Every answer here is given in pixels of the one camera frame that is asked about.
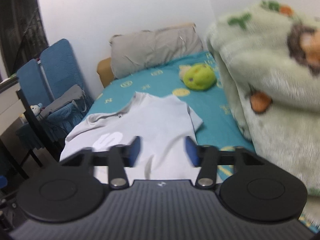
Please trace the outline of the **white polo shirt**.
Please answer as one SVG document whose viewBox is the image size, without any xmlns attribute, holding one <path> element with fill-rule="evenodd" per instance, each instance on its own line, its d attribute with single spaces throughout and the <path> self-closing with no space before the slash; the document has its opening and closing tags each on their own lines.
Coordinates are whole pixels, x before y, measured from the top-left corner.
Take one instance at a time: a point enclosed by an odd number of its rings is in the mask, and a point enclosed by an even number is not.
<svg viewBox="0 0 320 240">
<path fill-rule="evenodd" d="M 195 181 L 200 171 L 185 151 L 185 137 L 195 138 L 203 124 L 196 112 L 174 95 L 157 97 L 136 92 L 131 101 L 116 113 L 90 114 L 76 125 L 65 139 L 61 159 L 83 148 L 107 151 L 115 145 L 128 145 L 139 136 L 140 154 L 129 182 L 138 179 Z"/>
</svg>

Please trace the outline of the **black desk frame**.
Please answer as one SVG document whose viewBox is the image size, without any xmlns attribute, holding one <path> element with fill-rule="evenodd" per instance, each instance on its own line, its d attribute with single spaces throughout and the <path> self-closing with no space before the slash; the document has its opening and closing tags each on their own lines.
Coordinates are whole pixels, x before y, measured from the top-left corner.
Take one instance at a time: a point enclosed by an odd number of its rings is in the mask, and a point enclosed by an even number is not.
<svg viewBox="0 0 320 240">
<path fill-rule="evenodd" d="M 42 163 L 33 152 L 35 148 L 46 148 L 51 156 L 56 160 L 60 160 L 62 147 L 59 142 L 53 142 L 48 137 L 41 126 L 39 120 L 31 110 L 23 91 L 18 85 L 10 88 L 1 89 L 1 134 L 3 134 L 21 115 L 26 117 L 26 123 L 23 124 L 16 134 L 20 140 L 27 139 L 26 143 L 22 143 L 23 147 L 27 149 L 28 153 L 24 158 L 27 160 L 32 156 L 37 164 Z"/>
</svg>

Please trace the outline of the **grey pillow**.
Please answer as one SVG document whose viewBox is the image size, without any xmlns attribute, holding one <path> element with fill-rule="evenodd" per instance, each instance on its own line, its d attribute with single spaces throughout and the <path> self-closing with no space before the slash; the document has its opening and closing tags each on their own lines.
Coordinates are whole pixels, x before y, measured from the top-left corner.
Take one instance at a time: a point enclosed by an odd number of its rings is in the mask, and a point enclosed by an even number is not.
<svg viewBox="0 0 320 240">
<path fill-rule="evenodd" d="M 111 69 L 117 79 L 203 51 L 192 25 L 115 35 L 110 45 Z"/>
</svg>

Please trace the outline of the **blue folding chair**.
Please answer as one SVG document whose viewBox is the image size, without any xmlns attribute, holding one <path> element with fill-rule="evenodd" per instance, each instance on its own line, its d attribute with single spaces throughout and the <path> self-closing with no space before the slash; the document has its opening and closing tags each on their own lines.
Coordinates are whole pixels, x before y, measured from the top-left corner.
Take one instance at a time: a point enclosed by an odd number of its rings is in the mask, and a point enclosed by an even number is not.
<svg viewBox="0 0 320 240">
<path fill-rule="evenodd" d="M 36 116 L 53 142 L 58 142 L 79 124 L 93 104 L 71 44 L 65 38 L 45 49 L 39 61 L 30 60 L 16 73 L 29 106 L 43 104 L 43 109 L 73 85 L 84 91 L 84 99 L 76 100 L 48 115 Z"/>
</svg>

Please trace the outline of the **pale green fleece blanket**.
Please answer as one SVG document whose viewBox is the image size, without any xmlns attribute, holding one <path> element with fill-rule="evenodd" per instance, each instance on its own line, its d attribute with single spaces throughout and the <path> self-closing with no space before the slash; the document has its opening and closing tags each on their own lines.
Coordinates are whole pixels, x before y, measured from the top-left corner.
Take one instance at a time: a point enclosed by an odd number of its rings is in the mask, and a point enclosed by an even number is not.
<svg viewBox="0 0 320 240">
<path fill-rule="evenodd" d="M 233 118 L 256 153 L 319 195 L 319 21 L 264 0 L 208 29 Z"/>
</svg>

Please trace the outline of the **small white plush toy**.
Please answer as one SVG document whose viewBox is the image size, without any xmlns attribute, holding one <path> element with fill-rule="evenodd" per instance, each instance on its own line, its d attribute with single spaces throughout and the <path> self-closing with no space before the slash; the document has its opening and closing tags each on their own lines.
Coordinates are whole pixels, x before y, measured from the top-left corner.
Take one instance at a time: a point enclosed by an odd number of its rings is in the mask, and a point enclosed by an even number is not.
<svg viewBox="0 0 320 240">
<path fill-rule="evenodd" d="M 38 116 L 43 109 L 43 104 L 39 103 L 38 105 L 31 105 L 30 109 L 32 110 L 32 112 L 35 116 Z"/>
</svg>

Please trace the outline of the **grey cloth on chair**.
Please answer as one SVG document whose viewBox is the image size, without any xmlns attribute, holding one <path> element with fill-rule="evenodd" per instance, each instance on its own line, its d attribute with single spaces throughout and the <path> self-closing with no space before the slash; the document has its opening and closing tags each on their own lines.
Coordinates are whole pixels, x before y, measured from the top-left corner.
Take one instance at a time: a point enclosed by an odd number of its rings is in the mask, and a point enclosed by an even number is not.
<svg viewBox="0 0 320 240">
<path fill-rule="evenodd" d="M 76 100 L 84 99 L 85 93 L 79 85 L 73 85 L 70 89 L 64 92 L 59 98 L 55 99 L 51 104 L 41 111 L 40 117 L 46 118 L 48 115 L 55 111 L 65 107 L 69 103 L 73 103 Z"/>
</svg>

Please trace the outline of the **green plush toy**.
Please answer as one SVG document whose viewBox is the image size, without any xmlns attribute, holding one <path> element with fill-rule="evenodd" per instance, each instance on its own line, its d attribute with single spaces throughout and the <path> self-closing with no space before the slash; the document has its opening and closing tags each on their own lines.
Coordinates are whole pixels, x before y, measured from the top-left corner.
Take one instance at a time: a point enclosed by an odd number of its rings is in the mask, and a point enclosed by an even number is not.
<svg viewBox="0 0 320 240">
<path fill-rule="evenodd" d="M 179 77 L 187 88 L 196 91 L 208 90 L 217 82 L 213 68 L 206 63 L 180 65 Z"/>
</svg>

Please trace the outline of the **teal patterned bed sheet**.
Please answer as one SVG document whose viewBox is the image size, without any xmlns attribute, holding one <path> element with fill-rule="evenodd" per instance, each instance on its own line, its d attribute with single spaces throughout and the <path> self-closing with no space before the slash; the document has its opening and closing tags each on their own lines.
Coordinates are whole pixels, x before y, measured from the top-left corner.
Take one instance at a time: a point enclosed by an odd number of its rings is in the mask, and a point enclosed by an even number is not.
<svg viewBox="0 0 320 240">
<path fill-rule="evenodd" d="M 207 51 L 184 56 L 163 65 L 114 80 L 102 91 L 90 114 L 113 113 L 124 107 L 135 92 L 157 97 L 174 95 L 203 120 L 196 139 L 203 145 L 230 150 L 244 146 L 298 177 L 308 189 L 303 223 L 319 230 L 319 114 L 275 104 L 256 114 L 246 104 L 244 114 L 233 117 L 220 80 L 205 91 L 187 88 L 179 78 L 180 65 L 206 63 L 218 67 Z"/>
</svg>

